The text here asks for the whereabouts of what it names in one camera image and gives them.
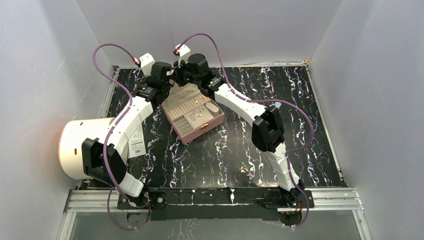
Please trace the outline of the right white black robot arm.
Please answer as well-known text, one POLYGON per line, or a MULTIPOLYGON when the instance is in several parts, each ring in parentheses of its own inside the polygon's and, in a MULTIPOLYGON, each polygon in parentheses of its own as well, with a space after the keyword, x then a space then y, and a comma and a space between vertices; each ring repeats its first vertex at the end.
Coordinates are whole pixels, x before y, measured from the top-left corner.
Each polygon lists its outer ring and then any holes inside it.
POLYGON ((203 54, 175 55, 178 57, 173 64, 176 83, 179 86, 196 85, 204 96, 242 117, 252 127, 252 143, 265 154, 277 176, 282 204, 287 207, 299 204, 304 186, 287 157, 284 126, 279 109, 275 106, 266 107, 258 100, 251 100, 234 89, 226 76, 212 72, 203 54))

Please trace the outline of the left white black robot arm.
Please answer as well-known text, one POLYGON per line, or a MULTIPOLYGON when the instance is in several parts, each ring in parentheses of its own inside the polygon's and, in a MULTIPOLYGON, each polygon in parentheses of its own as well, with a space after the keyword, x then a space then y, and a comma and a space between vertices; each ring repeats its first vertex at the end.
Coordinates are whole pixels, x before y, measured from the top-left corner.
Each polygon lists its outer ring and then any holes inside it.
POLYGON ((171 64, 157 61, 149 75, 142 78, 134 96, 124 110, 93 138, 87 137, 81 144, 84 173, 107 185, 115 187, 137 208, 149 203, 144 184, 127 170, 123 154, 127 144, 143 121, 168 97, 174 72, 171 64))

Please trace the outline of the pink jewelry box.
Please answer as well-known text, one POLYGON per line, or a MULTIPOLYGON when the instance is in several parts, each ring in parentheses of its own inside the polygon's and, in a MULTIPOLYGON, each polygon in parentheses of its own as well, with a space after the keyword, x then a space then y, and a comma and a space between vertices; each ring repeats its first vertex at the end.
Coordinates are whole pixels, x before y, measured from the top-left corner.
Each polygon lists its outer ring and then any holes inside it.
POLYGON ((161 106, 172 129, 185 145, 221 125, 225 120, 225 113, 218 104, 190 83, 182 87, 172 87, 161 106), (210 113, 205 106, 208 102, 219 108, 219 114, 210 113))

